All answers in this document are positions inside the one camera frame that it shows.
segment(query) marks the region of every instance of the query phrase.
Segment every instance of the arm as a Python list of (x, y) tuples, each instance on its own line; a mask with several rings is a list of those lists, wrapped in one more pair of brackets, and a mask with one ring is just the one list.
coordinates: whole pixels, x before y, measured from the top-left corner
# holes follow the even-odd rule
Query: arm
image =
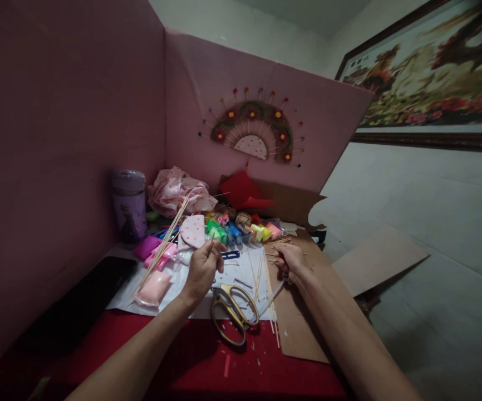
[(297, 285), (317, 327), (352, 389), (362, 401), (420, 401), (375, 330), (334, 269), (330, 287), (308, 269), (303, 252), (289, 244), (275, 245), (278, 267)]
[(134, 400), (143, 398), (174, 337), (204, 299), (215, 272), (222, 272), (224, 245), (208, 241), (191, 258), (180, 295), (141, 331), (104, 362), (67, 398), (78, 400)]

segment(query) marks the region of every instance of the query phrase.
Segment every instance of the red paper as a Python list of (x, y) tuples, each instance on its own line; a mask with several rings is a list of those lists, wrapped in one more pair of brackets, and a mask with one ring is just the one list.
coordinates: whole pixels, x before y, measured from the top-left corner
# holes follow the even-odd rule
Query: red paper
[(258, 188), (254, 185), (245, 170), (233, 175), (221, 185), (224, 193), (234, 209), (265, 209), (274, 205), (273, 200), (261, 199)]

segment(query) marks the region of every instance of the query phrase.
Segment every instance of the scissor handle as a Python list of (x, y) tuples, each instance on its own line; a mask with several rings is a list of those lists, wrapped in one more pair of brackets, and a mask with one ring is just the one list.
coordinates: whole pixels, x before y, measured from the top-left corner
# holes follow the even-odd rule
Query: scissor handle
[[(232, 305), (234, 306), (239, 316), (241, 316), (241, 320), (243, 321), (243, 323), (250, 327), (257, 326), (259, 323), (258, 308), (256, 307), (256, 304), (254, 303), (254, 300), (252, 299), (252, 297), (243, 288), (237, 285), (226, 285), (221, 283), (220, 288), (229, 295), (230, 300), (232, 301)], [(234, 296), (232, 295), (232, 290), (238, 290), (245, 295), (245, 297), (247, 298), (247, 301), (250, 304), (250, 308), (252, 309), (252, 311), (254, 312), (254, 316), (256, 317), (254, 321), (250, 321), (247, 319), (247, 317), (245, 316), (245, 314), (243, 313), (243, 311), (235, 301)]]
[[(245, 330), (243, 323), (239, 320), (239, 318), (237, 317), (235, 312), (230, 308), (230, 306), (228, 306), (226, 302), (224, 302), (219, 292), (214, 292), (213, 297), (214, 298), (213, 298), (213, 305), (212, 305), (212, 319), (213, 319), (213, 323), (215, 323), (215, 327), (217, 328), (217, 330), (219, 330), (220, 336), (234, 346), (243, 346), (247, 342), (247, 332)], [(217, 323), (217, 319), (215, 318), (215, 308), (217, 306), (222, 306), (224, 310), (226, 310), (228, 315), (230, 315), (230, 317), (234, 320), (235, 325), (239, 329), (239, 332), (243, 334), (243, 341), (241, 341), (240, 343), (236, 343), (235, 341), (228, 338), (226, 334), (223, 333), (223, 331), (220, 329), (219, 324)]]

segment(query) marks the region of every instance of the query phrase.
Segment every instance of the framed painting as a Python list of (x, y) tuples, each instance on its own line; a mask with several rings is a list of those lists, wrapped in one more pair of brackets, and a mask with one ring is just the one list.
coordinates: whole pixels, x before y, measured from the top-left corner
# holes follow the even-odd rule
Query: framed painting
[(482, 3), (431, 0), (347, 53), (376, 95), (352, 141), (482, 150)]

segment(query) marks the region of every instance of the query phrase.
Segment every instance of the pink wall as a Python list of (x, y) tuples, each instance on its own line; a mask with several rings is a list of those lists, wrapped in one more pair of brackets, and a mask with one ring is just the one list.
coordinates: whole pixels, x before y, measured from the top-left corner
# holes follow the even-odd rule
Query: pink wall
[(165, 164), (147, 0), (0, 1), (0, 356), (116, 242), (109, 175)]
[(167, 167), (177, 165), (207, 182), (211, 190), (217, 188), (222, 174), (242, 169), (249, 156), (200, 138), (198, 132), (209, 135), (211, 128), (203, 125), (202, 119), (216, 121), (208, 107), (222, 113), (221, 96), (231, 105), (234, 87), (243, 98), (243, 88), (249, 86), (252, 99), (263, 87), (266, 101), (270, 92), (276, 91), (276, 106), (281, 106), (285, 97), (290, 99), (284, 111), (292, 125), (304, 122), (293, 135), (306, 137), (302, 145), (295, 145), (305, 152), (294, 153), (291, 165), (250, 157), (249, 175), (321, 191), (373, 93), (169, 29), (165, 43)]

